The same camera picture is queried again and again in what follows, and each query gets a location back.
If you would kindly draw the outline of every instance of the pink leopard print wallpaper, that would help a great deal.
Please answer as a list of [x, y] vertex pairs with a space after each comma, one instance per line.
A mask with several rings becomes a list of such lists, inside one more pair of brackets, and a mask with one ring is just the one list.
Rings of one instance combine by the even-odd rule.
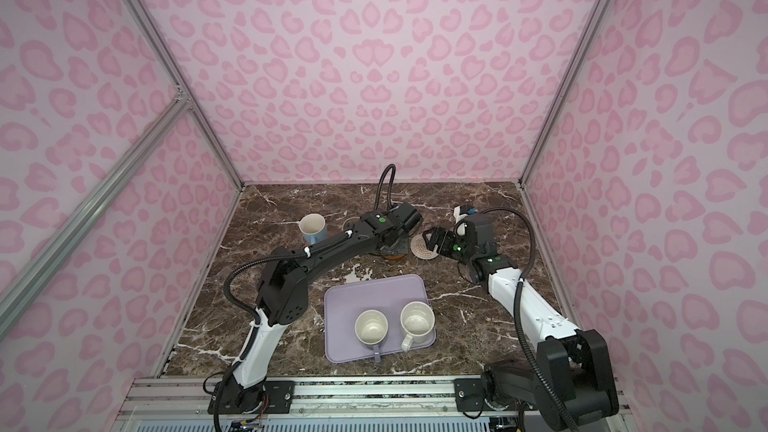
[[120, 0], [0, 0], [0, 294], [170, 101]]
[[256, 182], [514, 179], [594, 0], [145, 0]]
[[0, 343], [0, 429], [108, 430], [163, 360], [234, 195], [183, 116]]
[[618, 0], [532, 181], [647, 432], [768, 428], [768, 0]]

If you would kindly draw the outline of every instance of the marble surface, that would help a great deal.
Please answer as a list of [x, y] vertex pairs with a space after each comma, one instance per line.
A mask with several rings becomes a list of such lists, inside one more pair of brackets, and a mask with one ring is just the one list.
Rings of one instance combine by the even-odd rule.
[[[326, 217], [329, 233], [345, 220], [372, 208], [371, 185], [249, 186], [226, 232], [202, 292], [174, 349], [166, 375], [208, 375], [223, 370], [240, 351], [250, 318], [221, 293], [225, 277], [239, 264], [269, 254], [274, 247], [302, 245], [298, 220], [307, 213]], [[511, 206], [523, 210], [513, 183], [395, 184], [394, 202], [410, 202], [424, 217], [423, 228], [453, 224], [454, 205], [477, 208]], [[519, 219], [497, 213], [494, 220], [502, 253], [520, 266], [528, 256], [528, 234]], [[456, 262], [430, 261], [408, 254], [399, 260], [359, 256], [334, 268], [310, 286], [310, 307], [284, 333], [269, 366], [271, 377], [286, 375], [477, 374], [485, 363], [513, 358], [524, 361], [510, 314], [480, 286], [457, 272]], [[233, 293], [254, 302], [260, 268], [243, 273]], [[325, 357], [322, 298], [338, 284], [418, 274], [435, 311], [437, 340], [433, 346], [372, 359], [332, 364]], [[558, 308], [548, 273], [539, 258], [530, 282]]]

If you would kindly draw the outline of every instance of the side wall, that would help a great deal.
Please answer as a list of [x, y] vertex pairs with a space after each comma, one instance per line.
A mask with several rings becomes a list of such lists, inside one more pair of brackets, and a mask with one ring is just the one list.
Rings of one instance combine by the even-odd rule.
[[168, 105], [120, 0], [0, 0], [0, 296]]
[[768, 427], [768, 0], [618, 0], [528, 184], [645, 430]]
[[182, 116], [0, 343], [0, 429], [108, 428], [163, 360], [235, 194]]
[[520, 177], [594, 0], [145, 0], [245, 180]]

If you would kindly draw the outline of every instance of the white mug handle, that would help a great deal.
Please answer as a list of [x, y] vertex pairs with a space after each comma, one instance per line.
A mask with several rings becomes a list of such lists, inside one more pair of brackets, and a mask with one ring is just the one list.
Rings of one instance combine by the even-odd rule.
[[407, 352], [408, 350], [411, 350], [411, 344], [413, 344], [413, 336], [406, 334], [406, 338], [402, 340], [400, 349], [402, 349], [403, 352]]

